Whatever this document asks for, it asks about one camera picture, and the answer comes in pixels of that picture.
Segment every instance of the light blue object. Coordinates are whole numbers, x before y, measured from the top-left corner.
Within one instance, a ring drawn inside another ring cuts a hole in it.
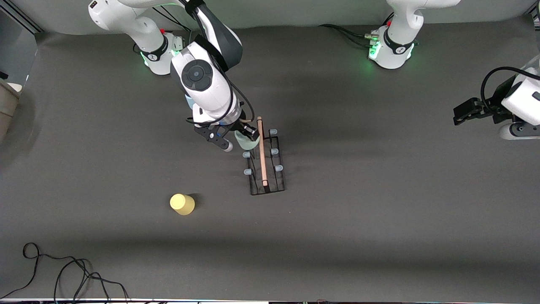
[[[186,95],[186,101],[187,101],[187,104],[190,106],[190,109],[193,110],[193,105],[195,104],[195,101],[187,95]]]
[[[239,131],[234,132],[234,137],[236,137],[240,147],[246,151],[252,150],[259,144],[261,137],[259,136],[256,141],[251,141],[249,137],[242,135]]]

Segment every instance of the yellow cup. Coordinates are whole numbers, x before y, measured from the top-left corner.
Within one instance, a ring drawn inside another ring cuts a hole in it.
[[[188,215],[195,209],[195,200],[184,194],[175,194],[171,197],[171,208],[180,215]]]

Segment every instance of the cable connector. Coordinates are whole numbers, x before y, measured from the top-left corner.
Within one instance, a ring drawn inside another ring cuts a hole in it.
[[[379,35],[378,34],[364,34],[364,39],[379,41]]]

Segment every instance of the wall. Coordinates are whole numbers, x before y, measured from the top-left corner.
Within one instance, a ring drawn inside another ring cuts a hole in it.
[[[65,34],[97,34],[104,30],[90,20],[89,0],[13,0],[47,31]],[[270,25],[378,24],[392,11],[384,0],[207,0],[208,7],[232,28]],[[427,23],[500,21],[522,15],[535,0],[462,0],[456,7],[425,11]],[[195,23],[180,7],[170,10],[182,23]],[[152,10],[165,29],[178,27]]]
[[[36,50],[33,34],[0,11],[0,71],[8,82],[25,83]]]

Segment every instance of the robot logo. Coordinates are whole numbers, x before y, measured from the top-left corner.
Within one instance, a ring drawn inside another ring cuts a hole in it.
[[[407,49],[406,47],[399,47],[396,49],[396,53],[403,54],[403,52],[405,52],[406,49]]]

